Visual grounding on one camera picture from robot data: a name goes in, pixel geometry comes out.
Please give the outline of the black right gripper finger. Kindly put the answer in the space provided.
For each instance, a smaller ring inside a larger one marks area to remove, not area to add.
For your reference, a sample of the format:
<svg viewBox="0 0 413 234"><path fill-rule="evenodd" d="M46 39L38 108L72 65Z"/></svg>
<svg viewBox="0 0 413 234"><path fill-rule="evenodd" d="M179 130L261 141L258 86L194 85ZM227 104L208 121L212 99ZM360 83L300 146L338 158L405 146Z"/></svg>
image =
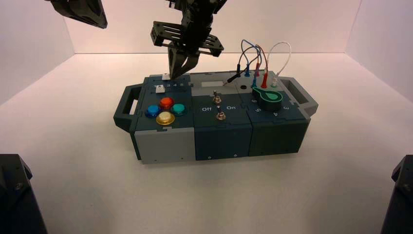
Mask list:
<svg viewBox="0 0 413 234"><path fill-rule="evenodd" d="M191 69L195 68L198 64L200 57L200 53L190 54L188 55L181 64L179 69L179 75L183 75L190 71Z"/></svg>
<svg viewBox="0 0 413 234"><path fill-rule="evenodd" d="M169 77L176 79L185 73L183 67L187 59L186 53L177 48L168 48Z"/></svg>

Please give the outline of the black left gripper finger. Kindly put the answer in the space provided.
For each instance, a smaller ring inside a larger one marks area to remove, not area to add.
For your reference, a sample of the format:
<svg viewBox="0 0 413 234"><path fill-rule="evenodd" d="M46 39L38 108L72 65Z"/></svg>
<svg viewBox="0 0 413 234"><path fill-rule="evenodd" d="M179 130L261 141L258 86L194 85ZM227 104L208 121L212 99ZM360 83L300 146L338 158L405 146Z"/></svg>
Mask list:
<svg viewBox="0 0 413 234"><path fill-rule="evenodd" d="M49 0L60 15L105 29L108 22L101 0Z"/></svg>

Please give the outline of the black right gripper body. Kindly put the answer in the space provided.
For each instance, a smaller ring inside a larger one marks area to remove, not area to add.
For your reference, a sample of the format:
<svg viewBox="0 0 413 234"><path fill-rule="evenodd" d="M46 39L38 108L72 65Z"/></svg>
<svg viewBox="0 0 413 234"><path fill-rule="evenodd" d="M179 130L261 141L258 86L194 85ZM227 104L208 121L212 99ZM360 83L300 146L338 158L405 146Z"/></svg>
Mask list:
<svg viewBox="0 0 413 234"><path fill-rule="evenodd" d="M153 44L218 57L224 47L219 39L210 33L214 13L193 9L187 9L182 13L181 24L153 22L150 33Z"/></svg>

